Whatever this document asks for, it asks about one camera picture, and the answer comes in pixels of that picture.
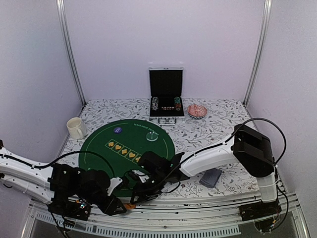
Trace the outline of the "orange big blind button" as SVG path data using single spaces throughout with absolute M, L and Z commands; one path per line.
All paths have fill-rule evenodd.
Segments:
M 136 205 L 130 204 L 130 203 L 127 203 L 127 204 L 125 204 L 124 206 L 125 206 L 125 208 L 126 208 L 127 210 L 132 210 L 132 209 L 136 208 Z

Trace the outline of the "purple small blind button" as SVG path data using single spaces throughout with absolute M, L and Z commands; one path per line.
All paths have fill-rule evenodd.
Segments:
M 116 133 L 116 134 L 119 134 L 119 133 L 122 132 L 122 128 L 119 127 L 119 126 L 118 126 L 118 127 L 115 127 L 114 130 L 113 130 L 113 132 Z

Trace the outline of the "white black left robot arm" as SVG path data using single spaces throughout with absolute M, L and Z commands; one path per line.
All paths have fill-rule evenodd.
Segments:
M 0 178 L 48 206 L 48 211 L 86 221 L 91 205 L 113 216 L 127 211 L 112 192 L 123 183 L 102 170 L 84 170 L 57 160 L 35 162 L 0 148 Z

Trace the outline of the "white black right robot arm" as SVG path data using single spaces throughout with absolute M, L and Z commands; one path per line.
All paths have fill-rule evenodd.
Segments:
M 239 124 L 224 141 L 195 152 L 181 152 L 170 160 L 147 151 L 138 165 L 149 175 L 140 177 L 132 188 L 131 204 L 149 201 L 162 193 L 164 186 L 194 177 L 195 175 L 230 163 L 240 163 L 256 178 L 261 202 L 256 206 L 260 216 L 267 216 L 275 209 L 275 161 L 270 139 L 256 130 Z

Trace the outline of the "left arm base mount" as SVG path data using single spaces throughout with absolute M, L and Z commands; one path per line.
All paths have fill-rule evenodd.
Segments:
M 61 215 L 63 218 L 88 221 L 91 212 L 91 204 L 82 198 L 79 198 L 76 201 L 71 201 L 68 198 L 53 198 L 52 203 L 48 205 L 48 211 Z

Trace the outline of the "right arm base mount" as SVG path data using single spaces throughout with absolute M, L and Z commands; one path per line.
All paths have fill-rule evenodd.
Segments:
M 270 233 L 276 226 L 282 209 L 278 199 L 274 202 L 262 201 L 239 206 L 242 221 L 253 221 L 260 233 Z

